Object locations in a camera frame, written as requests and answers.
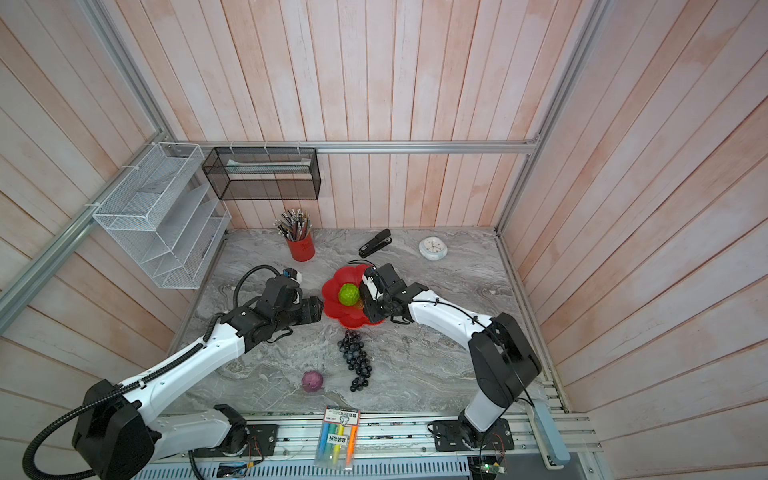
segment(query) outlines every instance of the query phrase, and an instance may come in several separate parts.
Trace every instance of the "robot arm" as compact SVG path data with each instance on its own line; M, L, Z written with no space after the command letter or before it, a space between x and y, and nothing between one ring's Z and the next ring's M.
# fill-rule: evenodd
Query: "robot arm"
M507 313L490 317L464 310L420 283L406 285L389 263L366 270L360 296L371 323L401 316L401 323L431 326L469 351L479 391L458 421L433 424L437 438L452 440L443 445L446 451L484 445L489 429L541 373L541 362Z
M243 280L264 267L252 269ZM285 336L293 332L291 326L320 320L323 303L314 296L303 300L298 282L291 278L294 274L285 270L283 276L267 280L262 295L217 314L205 335L140 375L116 386L107 380L92 386L82 407L30 443L22 461L27 476L54 478L37 470L35 452L53 431L74 418L78 424L72 445L92 468L77 478L132 478L156 458L192 449L216 448L224 455L242 452L248 445L247 424L229 406L215 406L202 414L159 415L203 377L268 341L278 330L287 331L281 335ZM435 440L438 449L484 445L491 428L505 422L501 414L541 371L520 327L507 314L490 317L466 311L421 284L406 285L390 264L369 268L360 292L371 323L401 316L401 323L431 326L464 346L472 357L480 390L458 420L433 423L436 438L442 439Z
M270 278L261 295L237 305L237 291L253 272L269 269ZM85 394L83 406L69 412L44 429L27 447L22 468L29 478L88 478L103 480L133 478L148 462L198 448L218 448L224 455L237 455L247 446L249 435L243 417L226 405L202 414L160 417L179 395L217 367L236 359L278 330L282 336L291 326L320 321L323 302L316 296L302 298L295 270L279 275L271 266L258 266L240 281L235 307L211 318L208 330L185 349L145 372L118 385L101 380ZM35 466L35 453L56 429L78 419L72 446L91 470L72 475L49 475Z

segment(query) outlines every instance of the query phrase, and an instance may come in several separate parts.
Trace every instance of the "purple onion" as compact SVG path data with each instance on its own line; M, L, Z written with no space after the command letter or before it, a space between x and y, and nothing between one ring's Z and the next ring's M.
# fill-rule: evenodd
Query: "purple onion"
M317 392L323 386L323 376L316 370L306 372L301 378L301 386L305 392Z

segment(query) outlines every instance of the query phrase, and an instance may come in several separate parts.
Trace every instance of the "white clock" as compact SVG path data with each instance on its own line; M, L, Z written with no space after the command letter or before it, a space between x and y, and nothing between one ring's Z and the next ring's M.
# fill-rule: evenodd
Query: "white clock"
M419 243L419 252L427 260L440 260L448 253L448 247L438 237L426 237Z

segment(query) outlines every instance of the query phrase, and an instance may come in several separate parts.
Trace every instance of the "red flower-shaped plate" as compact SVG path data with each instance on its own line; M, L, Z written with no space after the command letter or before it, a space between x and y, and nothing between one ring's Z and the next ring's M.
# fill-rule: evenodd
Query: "red flower-shaped plate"
M362 312L361 302L353 306L344 306L339 302L339 290L341 290L341 287L345 283L354 283L359 286L366 268L368 268L368 265L343 266L333 274L331 280L328 280L323 285L323 312L327 316L339 320L339 323L348 329L356 329L363 325L379 325L381 323L369 323L368 317Z

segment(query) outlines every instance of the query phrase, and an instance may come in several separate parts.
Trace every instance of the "red pen cup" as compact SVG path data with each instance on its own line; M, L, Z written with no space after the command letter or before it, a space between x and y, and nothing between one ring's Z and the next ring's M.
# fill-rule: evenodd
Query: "red pen cup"
M308 234L304 240L298 242L288 242L288 249L290 250L290 256L297 262L306 262L310 258L315 256L315 244L312 243L312 234Z

